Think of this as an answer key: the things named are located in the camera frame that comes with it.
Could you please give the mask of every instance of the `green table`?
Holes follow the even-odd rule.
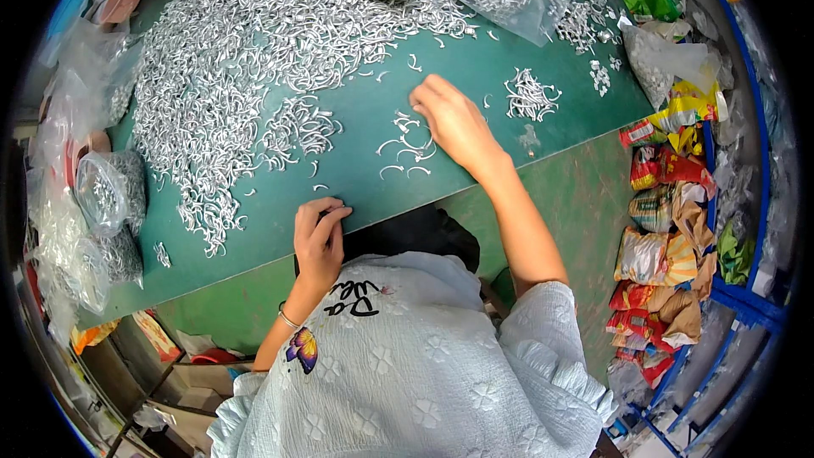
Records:
[[[168,1],[142,0],[139,15],[133,20],[134,31],[149,28]],[[624,7],[621,0],[611,0],[609,4],[616,11]],[[135,284],[115,287],[104,315],[83,311],[81,327],[155,306],[292,254],[294,214],[305,201],[327,195],[343,199],[354,209],[343,222],[345,232],[351,232],[473,186],[473,178],[440,150],[420,163],[432,172],[430,176],[413,170],[408,179],[398,170],[386,170],[384,180],[379,178],[379,170],[386,165],[402,165],[405,172],[415,165],[412,155],[407,153],[396,163],[399,148],[395,144],[385,147],[382,156],[375,151],[385,140],[401,135],[392,123],[395,110],[412,113],[408,94],[430,73],[448,79],[479,106],[484,96],[492,94],[491,108],[482,110],[483,115],[518,168],[618,129],[653,111],[629,70],[621,45],[597,45],[595,56],[591,53],[577,56],[572,46],[556,38],[553,43],[538,48],[483,17],[471,23],[482,25],[477,39],[443,36],[446,47],[440,49],[432,33],[422,31],[408,40],[400,40],[398,49],[391,50],[392,57],[383,65],[360,69],[360,72],[372,70],[376,75],[384,70],[392,71],[382,77],[381,84],[374,77],[355,77],[352,81],[346,80],[345,87],[318,92],[319,107],[334,111],[334,118],[341,121],[344,133],[331,137],[334,144],[331,152],[309,156],[284,172],[260,169],[254,178],[239,181],[232,193],[241,202],[239,214],[248,216],[241,222],[246,230],[228,232],[225,256],[205,257],[206,243],[201,233],[192,234],[184,229],[175,209],[180,200],[178,188],[167,184],[158,193],[156,182],[149,176],[148,215],[138,239],[144,258],[144,288]],[[500,38],[499,42],[486,35],[490,29]],[[422,73],[408,67],[410,53],[418,58]],[[611,87],[601,98],[588,74],[589,61],[596,59],[607,67],[609,55],[621,58],[623,68],[619,72],[609,68]],[[514,78],[514,67],[532,68],[532,74],[541,83],[554,84],[563,91],[558,111],[545,115],[543,123],[506,117],[508,100],[503,82]],[[293,93],[287,87],[271,86],[270,95],[273,101],[269,108],[274,110],[282,97]],[[132,127],[131,107],[122,123],[110,130],[115,149],[125,147]],[[420,145],[427,138],[426,128],[413,129],[408,135],[413,145]],[[320,161],[318,174],[313,179],[308,178],[312,172],[311,159]],[[314,192],[314,184],[325,184],[330,190]],[[256,194],[244,197],[252,188]],[[173,262],[170,269],[156,260],[152,247],[157,241],[164,242]]]

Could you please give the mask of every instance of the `bangle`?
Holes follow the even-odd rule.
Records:
[[[289,321],[288,317],[282,312],[282,310],[277,312],[277,316],[280,317],[282,321],[288,324],[293,330],[298,330],[300,327],[302,327],[301,325],[297,325],[294,322]]]

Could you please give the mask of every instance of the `plastic container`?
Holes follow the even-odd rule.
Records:
[[[102,9],[101,20],[103,23],[122,23],[133,10],[136,9],[139,0],[107,0]]]

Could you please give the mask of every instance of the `right hand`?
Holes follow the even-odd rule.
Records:
[[[410,105],[427,119],[435,143],[481,184],[507,160],[511,164],[478,107],[442,77],[424,78],[410,93]]]

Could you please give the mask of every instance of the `left hand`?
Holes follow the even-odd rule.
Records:
[[[325,295],[340,275],[344,251],[342,225],[353,209],[340,199],[325,197],[304,203],[294,219],[294,251],[300,263],[298,285]],[[320,219],[320,213],[326,212]]]

